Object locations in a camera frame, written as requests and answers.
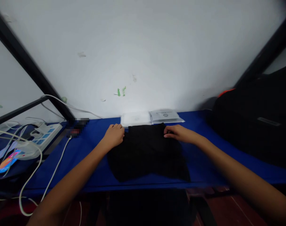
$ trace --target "electrical wire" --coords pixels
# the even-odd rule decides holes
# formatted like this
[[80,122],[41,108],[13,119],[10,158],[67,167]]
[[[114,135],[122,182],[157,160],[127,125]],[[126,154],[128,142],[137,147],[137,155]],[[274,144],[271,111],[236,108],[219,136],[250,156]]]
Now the electrical wire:
[[7,151],[9,150],[9,148],[10,148],[10,146],[11,146],[11,144],[12,144],[11,140],[13,140],[13,136],[12,136],[11,138],[8,138],[8,139],[10,139],[10,141],[8,142],[8,144],[6,145],[6,147],[4,148],[4,152],[3,152],[3,154],[2,154],[1,156],[7,155]]
[[[14,136],[14,137],[17,137],[17,138],[19,138],[19,139],[21,139],[21,140],[23,140],[23,141],[27,141],[26,139],[24,139],[24,138],[22,138],[22,137],[20,137],[20,136],[17,136],[17,135],[15,135],[15,134],[8,133],[8,132],[4,132],[4,131],[1,131],[1,130],[0,130],[0,132],[5,133],[5,134],[8,134],[8,135],[11,135],[11,136]],[[28,180],[25,182],[25,184],[23,185],[23,187],[21,188],[20,193],[19,193],[19,198],[18,198],[19,208],[20,208],[21,213],[22,213],[24,216],[27,216],[27,217],[31,216],[33,213],[26,213],[26,212],[24,211],[23,206],[22,206],[22,204],[21,204],[22,193],[23,193],[23,190],[24,190],[24,188],[26,187],[27,183],[29,182],[29,180],[33,177],[34,173],[35,173],[35,172],[37,171],[37,169],[39,168],[39,166],[40,166],[40,164],[41,164],[41,161],[42,161],[42,151],[41,151],[41,149],[40,149],[36,144],[34,144],[33,142],[30,142],[30,144],[33,145],[34,147],[36,147],[36,148],[39,150],[40,160],[39,160],[39,163],[38,163],[36,169],[33,171],[33,173],[31,174],[31,176],[30,176],[30,177],[28,178]]]
[[79,201],[80,204],[80,223],[79,226],[81,225],[81,217],[82,217],[82,206],[81,206],[81,202]]
[[82,110],[82,109],[78,109],[78,108],[74,108],[74,107],[72,107],[72,106],[70,106],[70,105],[67,105],[65,102],[63,102],[62,100],[60,100],[60,99],[58,99],[57,97],[54,97],[54,96],[52,96],[52,95],[45,94],[45,95],[42,95],[41,97],[44,97],[44,96],[50,96],[50,97],[53,97],[53,98],[55,98],[56,100],[58,100],[59,102],[63,103],[64,105],[66,105],[66,106],[68,106],[68,107],[70,107],[70,108],[73,108],[73,109],[75,109],[75,110],[79,110],[79,111],[83,111],[83,112],[91,113],[92,115],[95,115],[95,116],[97,116],[98,118],[103,118],[103,117],[101,117],[101,116],[99,116],[99,115],[96,115],[96,114],[95,114],[95,113],[93,113],[93,112],[86,111],[86,110]]
[[[22,131],[20,132],[20,136],[21,136],[21,137],[23,136],[23,134],[24,134],[24,132],[25,132],[25,130],[26,130],[27,127],[28,127],[28,126],[25,126],[25,127],[22,129]],[[9,172],[9,170],[10,170],[10,168],[11,168],[12,161],[13,161],[13,159],[14,159],[14,157],[15,157],[15,152],[16,152],[16,147],[14,148],[13,156],[12,156],[12,158],[11,158],[11,160],[10,160],[9,168],[8,168],[7,172],[5,173],[5,175],[4,175],[3,177],[5,177],[5,176],[8,174],[8,172]]]
[[34,203],[35,206],[38,206],[38,204],[33,199],[31,199],[31,198],[27,198],[27,199],[29,199],[32,203]]
[[19,128],[12,128],[12,127],[10,127],[8,124],[7,124],[7,122],[4,122],[4,124],[9,128],[9,129],[19,129]]
[[62,116],[60,116],[59,114],[57,114],[56,112],[52,111],[51,109],[49,109],[48,107],[46,107],[43,103],[41,103],[41,105],[42,105],[45,109],[49,110],[49,111],[52,112],[53,114],[55,114],[55,115],[57,115],[58,117],[60,117],[60,118],[62,118],[62,119],[65,120],[64,117],[62,117]]
[[54,111],[52,111],[51,109],[49,109],[48,107],[46,107],[43,103],[41,103],[41,105],[42,105],[45,109],[49,110],[50,112],[52,112],[52,113],[55,114],[56,116],[58,116],[58,117],[60,117],[60,118],[63,119],[63,121],[59,122],[58,124],[61,124],[61,123],[63,123],[63,122],[66,120],[64,117],[60,116],[60,115],[57,114],[56,112],[54,112]]
[[50,186],[50,184],[51,184],[51,182],[52,182],[52,180],[53,180],[53,177],[54,177],[54,175],[55,175],[55,173],[56,173],[56,170],[57,170],[57,168],[58,168],[58,166],[59,166],[59,163],[61,162],[61,159],[62,159],[62,157],[63,157],[64,151],[65,151],[65,148],[67,147],[68,142],[69,142],[71,139],[72,139],[72,138],[70,137],[70,138],[68,139],[68,141],[66,142],[65,146],[64,146],[64,149],[63,149],[63,151],[62,151],[62,154],[61,154],[60,160],[59,160],[59,162],[57,163],[57,166],[56,166],[56,168],[55,168],[55,170],[54,170],[54,173],[53,173],[53,175],[52,175],[52,177],[51,177],[51,179],[50,179],[50,182],[49,182],[49,184],[48,184],[48,186],[47,186],[47,188],[46,188],[45,192],[43,193],[43,196],[42,196],[41,202],[43,201],[43,199],[44,199],[44,197],[45,197],[45,195],[46,195],[46,193],[47,193],[47,190],[48,190],[48,188],[49,188],[49,186]]
[[25,117],[25,120],[32,120],[31,118],[33,118],[33,119],[40,119],[40,120],[42,120],[42,121],[46,124],[46,121],[44,121],[44,120],[41,119],[41,118]]
[[[14,135],[18,134],[19,131],[20,131],[23,127],[28,126],[28,125],[31,125],[31,124],[26,124],[26,125],[23,125],[23,126],[19,127],[18,130],[15,131]],[[3,156],[3,157],[2,157],[2,162],[6,159],[7,153],[8,153],[8,151],[9,151],[11,145],[12,145],[12,140],[16,140],[16,139],[13,139],[13,136],[12,136],[12,137],[10,138],[10,140],[11,140],[11,141],[9,141],[8,144],[7,144],[7,146],[6,146],[6,147],[7,147],[6,152],[5,152],[4,154],[2,154],[2,156]]]

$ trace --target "phone screen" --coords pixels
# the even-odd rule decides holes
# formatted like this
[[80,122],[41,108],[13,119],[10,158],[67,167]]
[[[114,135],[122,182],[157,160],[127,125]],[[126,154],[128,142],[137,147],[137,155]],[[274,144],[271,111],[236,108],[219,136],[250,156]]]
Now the phone screen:
[[9,155],[1,164],[0,164],[0,173],[4,173],[9,169],[9,166],[11,166],[16,162],[16,155],[20,153],[20,150],[16,150],[15,153],[12,153]]

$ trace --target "folded clothing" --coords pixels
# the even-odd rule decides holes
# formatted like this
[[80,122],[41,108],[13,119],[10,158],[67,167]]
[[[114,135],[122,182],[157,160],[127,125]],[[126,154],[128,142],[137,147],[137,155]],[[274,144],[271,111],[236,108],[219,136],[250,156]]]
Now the folded clothing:
[[150,173],[190,181],[182,146],[175,139],[164,138],[165,127],[164,123],[129,127],[123,142],[107,154],[111,171],[118,181]]

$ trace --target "hand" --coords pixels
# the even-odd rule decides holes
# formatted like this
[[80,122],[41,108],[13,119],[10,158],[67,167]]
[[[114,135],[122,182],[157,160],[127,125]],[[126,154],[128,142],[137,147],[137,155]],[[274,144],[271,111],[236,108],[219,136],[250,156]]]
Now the hand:
[[166,126],[164,129],[164,134],[165,138],[173,138],[178,141],[192,144],[196,144],[196,142],[202,138],[202,136],[198,133],[186,129],[181,125]]
[[122,143],[123,137],[124,127],[121,124],[110,125],[100,143],[111,150]]

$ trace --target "table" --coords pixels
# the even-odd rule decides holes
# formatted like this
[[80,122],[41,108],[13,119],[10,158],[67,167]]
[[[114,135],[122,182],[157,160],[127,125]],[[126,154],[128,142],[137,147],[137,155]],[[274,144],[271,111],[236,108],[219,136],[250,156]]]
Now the table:
[[[205,117],[209,112],[209,110],[181,112],[179,113],[179,116],[184,119],[185,122],[180,124],[207,137],[213,144],[267,182],[271,184],[286,184],[286,169],[262,162],[253,156],[239,151],[218,136],[205,121]],[[82,135],[79,138],[70,140],[49,188],[53,188],[74,166],[76,166],[99,143],[108,129],[108,126],[115,123],[120,123],[120,118],[90,120]],[[35,196],[44,193],[67,140],[66,137],[61,140],[58,146],[29,181],[23,195]],[[126,182],[118,182],[113,176],[107,162],[107,157],[105,156],[82,191],[94,192],[146,188],[192,188],[228,184],[205,154],[203,154],[196,146],[182,143],[182,147],[183,155],[187,160],[187,166],[190,172],[191,182],[189,183],[179,179],[171,179],[154,174]]]

